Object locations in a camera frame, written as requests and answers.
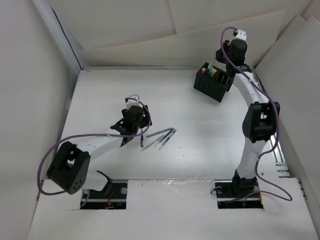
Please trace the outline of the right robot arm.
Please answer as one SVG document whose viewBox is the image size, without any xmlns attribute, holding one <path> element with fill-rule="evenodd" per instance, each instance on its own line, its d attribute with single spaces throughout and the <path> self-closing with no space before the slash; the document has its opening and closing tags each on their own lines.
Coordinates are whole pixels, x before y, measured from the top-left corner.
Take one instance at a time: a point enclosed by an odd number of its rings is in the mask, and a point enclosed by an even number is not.
<svg viewBox="0 0 320 240">
<path fill-rule="evenodd" d="M 226 74 L 240 91 L 248 107 L 242 122 L 244 149 L 238 167 L 230 181 L 215 182 L 219 199 L 229 202 L 259 194 L 258 165 L 266 143 L 278 134 L 280 105 L 274 102 L 255 81 L 252 70 L 244 63 L 247 51 L 245 40 L 221 40 L 216 60 L 226 65 Z"/>
</svg>

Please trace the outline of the yellow cap highlighter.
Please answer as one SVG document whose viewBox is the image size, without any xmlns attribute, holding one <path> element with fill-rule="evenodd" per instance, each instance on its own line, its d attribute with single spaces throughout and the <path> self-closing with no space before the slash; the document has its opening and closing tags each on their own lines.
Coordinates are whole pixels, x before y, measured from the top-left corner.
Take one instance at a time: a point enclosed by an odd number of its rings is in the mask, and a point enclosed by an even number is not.
<svg viewBox="0 0 320 240">
<path fill-rule="evenodd" d="M 212 78 L 215 74 L 217 73 L 217 70 L 216 69 L 213 69 L 211 74 L 210 74 L 210 77 Z"/>
</svg>

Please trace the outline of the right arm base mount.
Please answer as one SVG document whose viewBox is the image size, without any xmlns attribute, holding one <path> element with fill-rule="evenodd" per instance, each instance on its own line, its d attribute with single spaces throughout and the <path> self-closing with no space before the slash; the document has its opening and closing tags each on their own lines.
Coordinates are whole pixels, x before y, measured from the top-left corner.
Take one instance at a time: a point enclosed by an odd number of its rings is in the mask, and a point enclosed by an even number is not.
<svg viewBox="0 0 320 240">
<path fill-rule="evenodd" d="M 257 177 L 240 177 L 237 170 L 231 180 L 215 180 L 210 194 L 216 196 L 218 209 L 263 209 Z"/>
</svg>

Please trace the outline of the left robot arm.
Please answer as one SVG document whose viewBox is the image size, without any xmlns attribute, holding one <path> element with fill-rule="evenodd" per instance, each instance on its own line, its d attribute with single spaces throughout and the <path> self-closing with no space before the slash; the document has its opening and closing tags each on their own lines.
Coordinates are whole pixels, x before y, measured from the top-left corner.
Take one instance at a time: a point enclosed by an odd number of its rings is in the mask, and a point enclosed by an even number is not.
<svg viewBox="0 0 320 240">
<path fill-rule="evenodd" d="M 121 148 L 139 136 L 138 131 L 152 125 L 147 105 L 137 103 L 123 109 L 122 119 L 106 133 L 84 134 L 91 137 L 81 143 L 65 141 L 54 156 L 46 176 L 64 192 L 73 195 L 80 190 L 94 191 L 100 198 L 107 198 L 113 180 L 100 170 L 90 170 L 90 163 L 106 152 Z"/>
</svg>

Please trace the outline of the green cap highlighter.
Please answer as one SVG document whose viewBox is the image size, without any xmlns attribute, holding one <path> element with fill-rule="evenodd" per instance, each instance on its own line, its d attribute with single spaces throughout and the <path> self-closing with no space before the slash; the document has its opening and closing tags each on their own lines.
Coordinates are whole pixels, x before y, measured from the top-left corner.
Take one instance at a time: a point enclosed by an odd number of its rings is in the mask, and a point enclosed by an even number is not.
<svg viewBox="0 0 320 240">
<path fill-rule="evenodd" d="M 215 61 L 216 61 L 216 56 L 214 55 L 214 56 L 212 57 L 210 63 L 208 64 L 207 69 L 210 69 L 210 70 L 211 70 L 211 68 L 213 67 Z"/>
</svg>

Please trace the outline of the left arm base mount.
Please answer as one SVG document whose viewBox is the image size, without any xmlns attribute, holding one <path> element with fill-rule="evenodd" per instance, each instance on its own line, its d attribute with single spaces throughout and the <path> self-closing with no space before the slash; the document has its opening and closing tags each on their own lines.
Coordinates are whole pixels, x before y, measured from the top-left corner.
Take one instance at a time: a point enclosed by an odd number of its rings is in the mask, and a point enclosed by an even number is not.
<svg viewBox="0 0 320 240">
<path fill-rule="evenodd" d="M 82 191 L 81 210 L 125 210 L 127 207 L 128 180 L 113 180 L 105 173 L 96 171 L 107 180 L 102 191 Z"/>
</svg>

